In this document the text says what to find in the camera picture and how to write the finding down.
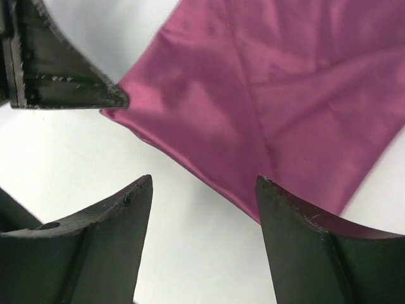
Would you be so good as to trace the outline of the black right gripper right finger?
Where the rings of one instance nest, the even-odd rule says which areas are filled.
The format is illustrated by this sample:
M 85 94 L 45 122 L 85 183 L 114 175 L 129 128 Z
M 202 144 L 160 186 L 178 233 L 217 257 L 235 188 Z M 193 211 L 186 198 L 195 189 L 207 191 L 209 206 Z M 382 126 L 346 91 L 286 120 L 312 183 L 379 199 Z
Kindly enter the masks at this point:
M 404 302 L 403 235 L 340 218 L 265 177 L 255 190 L 278 303 Z

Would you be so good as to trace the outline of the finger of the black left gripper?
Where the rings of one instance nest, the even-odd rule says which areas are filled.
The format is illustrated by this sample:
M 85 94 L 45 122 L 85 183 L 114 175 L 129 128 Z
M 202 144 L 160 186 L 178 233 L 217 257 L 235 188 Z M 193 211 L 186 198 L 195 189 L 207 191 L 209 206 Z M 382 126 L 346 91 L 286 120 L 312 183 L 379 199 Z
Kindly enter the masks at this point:
M 1 104 L 126 108 L 128 95 L 61 33 L 43 1 L 1 1 Z

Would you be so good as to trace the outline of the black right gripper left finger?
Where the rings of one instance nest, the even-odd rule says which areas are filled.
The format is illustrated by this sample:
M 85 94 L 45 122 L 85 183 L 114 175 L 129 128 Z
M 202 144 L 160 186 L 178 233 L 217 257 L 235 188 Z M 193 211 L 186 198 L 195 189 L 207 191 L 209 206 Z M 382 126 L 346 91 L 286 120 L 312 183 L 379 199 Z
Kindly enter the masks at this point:
M 131 303 L 152 198 L 145 175 L 44 224 L 2 192 L 1 302 Z

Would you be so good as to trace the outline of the purple satin napkin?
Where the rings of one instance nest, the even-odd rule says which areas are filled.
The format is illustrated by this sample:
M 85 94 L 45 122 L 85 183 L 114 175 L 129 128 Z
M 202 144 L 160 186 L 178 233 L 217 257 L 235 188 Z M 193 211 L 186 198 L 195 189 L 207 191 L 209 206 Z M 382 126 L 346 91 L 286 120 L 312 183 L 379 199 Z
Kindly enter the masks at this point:
M 340 214 L 404 127 L 404 2 L 180 1 L 119 86 L 103 115 L 252 219 L 259 176 Z

